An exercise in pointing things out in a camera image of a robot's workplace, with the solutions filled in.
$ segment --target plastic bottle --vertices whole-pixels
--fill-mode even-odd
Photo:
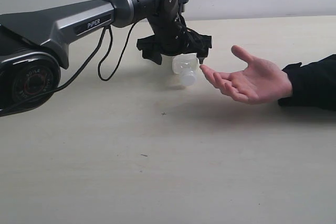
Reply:
[[[191,86],[197,80],[198,59],[196,54],[178,55],[173,58],[173,72],[179,75],[183,86]]]

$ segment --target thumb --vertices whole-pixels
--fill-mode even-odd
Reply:
[[[238,57],[239,59],[241,59],[242,61],[246,62],[246,63],[251,63],[255,57],[253,55],[251,55],[248,51],[246,51],[245,49],[243,49],[240,46],[233,46],[231,48],[231,52]]]

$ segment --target robotic arm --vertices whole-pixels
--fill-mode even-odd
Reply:
[[[69,67],[69,45],[101,28],[147,19],[154,35],[138,40],[144,59],[161,65],[161,55],[193,52],[203,63],[212,38],[187,28],[182,16],[187,2],[91,0],[0,15],[0,116],[29,111],[49,100],[59,85],[60,68]]]

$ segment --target table surface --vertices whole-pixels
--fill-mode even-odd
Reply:
[[[213,36],[205,63],[236,71],[232,45],[304,64],[336,52],[336,17],[189,22]],[[114,69],[128,29],[114,29],[103,65]],[[336,223],[336,116],[250,106],[222,96],[198,72],[181,88],[171,58],[143,60],[138,24],[114,79],[96,59],[41,108],[0,119],[0,223]],[[100,33],[70,47],[66,81]]]

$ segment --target human hand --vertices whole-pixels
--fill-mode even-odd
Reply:
[[[276,64],[257,58],[238,46],[232,47],[232,53],[247,63],[246,69],[224,73],[200,66],[206,79],[223,95],[246,104],[269,103],[292,96],[292,84]]]

